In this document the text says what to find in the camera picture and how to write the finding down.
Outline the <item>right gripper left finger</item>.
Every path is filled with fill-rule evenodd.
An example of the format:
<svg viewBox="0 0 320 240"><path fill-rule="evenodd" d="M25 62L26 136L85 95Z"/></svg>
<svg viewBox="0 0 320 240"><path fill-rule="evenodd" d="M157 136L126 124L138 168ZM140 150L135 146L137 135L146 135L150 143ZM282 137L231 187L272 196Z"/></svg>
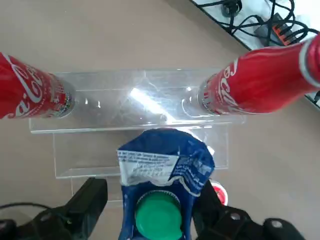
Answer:
<svg viewBox="0 0 320 240"><path fill-rule="evenodd" d="M108 183L103 178L88 178L64 205L49 207L34 202L13 202L13 207L42 209L33 219L17 225L13 219L0 220L2 240L87 240L108 202Z"/></svg>

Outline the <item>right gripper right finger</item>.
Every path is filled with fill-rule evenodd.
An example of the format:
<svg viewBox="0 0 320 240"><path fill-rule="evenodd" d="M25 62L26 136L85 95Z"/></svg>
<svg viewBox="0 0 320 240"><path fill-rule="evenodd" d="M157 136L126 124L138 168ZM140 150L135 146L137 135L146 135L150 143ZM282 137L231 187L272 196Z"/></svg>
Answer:
<svg viewBox="0 0 320 240"><path fill-rule="evenodd" d="M290 222L267 218L254 222L242 209L221 203L210 181L193 205L193 223L198 240L303 240Z"/></svg>

